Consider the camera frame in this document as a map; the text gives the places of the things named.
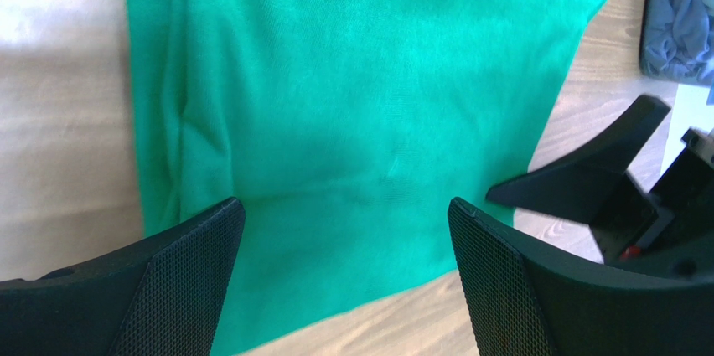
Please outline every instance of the light wood grain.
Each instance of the light wood grain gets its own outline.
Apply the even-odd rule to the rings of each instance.
[[[141,238],[125,0],[0,0],[0,280]]]
[[[603,129],[640,93],[675,85],[639,76],[644,0],[609,0],[572,65],[531,168]],[[142,235],[127,67],[125,0],[0,1],[0,280],[35,278]],[[665,123],[633,165],[649,187]],[[589,232],[518,213],[516,227],[591,260]],[[478,354],[457,273],[249,352]]]

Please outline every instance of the black plastic part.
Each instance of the black plastic part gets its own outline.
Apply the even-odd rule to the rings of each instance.
[[[486,198],[591,224],[616,189],[637,189],[627,167],[669,111],[660,99],[642,95],[590,142],[543,168],[492,187]]]
[[[638,65],[639,65],[639,70],[640,70],[640,72],[642,72],[643,75],[647,75],[650,78],[663,80],[661,77],[658,78],[657,75],[652,75],[652,73],[649,71],[647,60],[644,58],[644,51],[646,50],[645,45],[644,45],[644,40],[645,40],[644,32],[645,32],[645,26],[647,24],[647,21],[651,17],[650,10],[649,10],[650,7],[651,7],[650,0],[644,0],[642,23],[640,24],[640,28],[639,28]]]
[[[543,168],[492,187],[486,198],[590,226],[606,263],[616,261],[655,222],[661,209],[628,173],[670,107],[642,95],[607,129]]]
[[[692,151],[680,153],[651,193],[676,218],[657,237],[650,251],[669,249],[714,231],[714,168]],[[714,264],[714,256],[709,258]]]
[[[37,281],[0,282],[0,354],[208,354],[244,220],[227,199]]]
[[[714,354],[714,282],[593,263],[505,226],[463,199],[452,201],[448,221],[481,356]],[[712,236],[701,240],[714,245]],[[489,245],[476,245],[484,242]],[[484,271],[496,271],[495,278],[484,279]],[[534,310],[543,317],[528,317],[537,316]],[[548,337],[552,345],[544,348]]]

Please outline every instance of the wooden surface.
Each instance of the wooden surface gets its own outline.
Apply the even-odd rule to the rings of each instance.
[[[609,0],[582,41],[531,168],[571,151],[640,93],[643,0]],[[0,280],[36,278],[141,238],[125,0],[0,1]],[[667,122],[635,164],[660,170]],[[518,213],[516,227],[597,260],[587,230]],[[458,275],[305,328],[250,355],[478,354]]]

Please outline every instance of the mesh surface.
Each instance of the mesh surface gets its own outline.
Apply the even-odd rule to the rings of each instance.
[[[209,354],[242,220],[235,201],[152,258],[111,354]]]
[[[454,253],[481,356],[552,356],[520,254],[456,204],[448,211]]]

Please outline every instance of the green towel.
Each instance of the green towel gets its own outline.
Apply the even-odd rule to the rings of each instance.
[[[226,197],[227,355],[429,282],[523,173],[605,0],[128,0],[147,235]]]

